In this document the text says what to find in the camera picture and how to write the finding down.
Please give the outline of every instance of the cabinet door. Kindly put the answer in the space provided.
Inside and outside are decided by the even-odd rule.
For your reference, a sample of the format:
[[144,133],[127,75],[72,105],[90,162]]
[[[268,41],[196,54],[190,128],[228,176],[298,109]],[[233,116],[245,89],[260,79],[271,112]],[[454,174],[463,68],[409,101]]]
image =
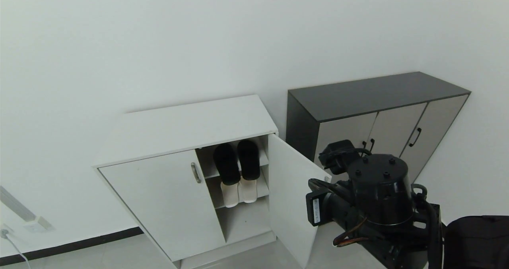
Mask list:
[[425,106],[426,103],[422,103],[378,112],[367,149],[374,154],[399,157]]
[[414,182],[437,148],[465,103],[468,95],[428,103],[401,159],[408,165],[410,182]]
[[315,151],[315,164],[320,167],[322,166],[318,155],[322,153],[328,144],[341,140],[350,140],[355,147],[362,148],[362,142],[367,141],[376,117],[376,113],[369,113],[321,123]]
[[225,245],[194,150],[105,166],[100,171],[172,261]]
[[278,136],[269,135],[270,225],[302,268],[306,267],[317,227],[307,221],[305,196],[310,178],[331,176]]

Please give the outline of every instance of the black cabinet top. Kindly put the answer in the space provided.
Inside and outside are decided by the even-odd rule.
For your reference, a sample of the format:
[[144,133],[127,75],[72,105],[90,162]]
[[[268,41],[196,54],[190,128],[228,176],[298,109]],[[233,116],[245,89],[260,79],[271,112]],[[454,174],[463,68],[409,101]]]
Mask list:
[[422,72],[288,90],[318,122],[469,94]]

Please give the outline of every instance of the cabinet top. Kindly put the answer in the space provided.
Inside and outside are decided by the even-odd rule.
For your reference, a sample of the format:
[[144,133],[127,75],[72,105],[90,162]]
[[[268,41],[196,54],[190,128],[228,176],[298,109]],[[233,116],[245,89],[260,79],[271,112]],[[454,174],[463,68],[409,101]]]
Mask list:
[[288,90],[318,122],[469,94],[422,72]]
[[104,142],[94,167],[277,132],[258,95],[127,113]]

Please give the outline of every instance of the wall outlet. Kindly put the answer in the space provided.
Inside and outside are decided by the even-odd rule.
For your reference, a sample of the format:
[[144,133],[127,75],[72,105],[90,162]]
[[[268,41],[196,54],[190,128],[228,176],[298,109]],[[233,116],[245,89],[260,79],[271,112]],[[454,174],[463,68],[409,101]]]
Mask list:
[[2,229],[5,229],[7,231],[9,231],[9,233],[14,233],[14,230],[12,228],[10,228],[7,224],[5,223],[2,223],[2,225],[0,225],[0,230]]
[[40,233],[51,229],[51,224],[44,217],[36,217],[34,220],[23,224],[23,227],[32,233]]

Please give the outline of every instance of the label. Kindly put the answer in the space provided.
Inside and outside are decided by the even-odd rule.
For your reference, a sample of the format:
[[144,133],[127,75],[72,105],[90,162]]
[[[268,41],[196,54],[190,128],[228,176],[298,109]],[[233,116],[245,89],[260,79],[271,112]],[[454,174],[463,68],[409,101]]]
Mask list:
[[315,223],[320,222],[320,199],[313,199],[313,215],[315,217]]

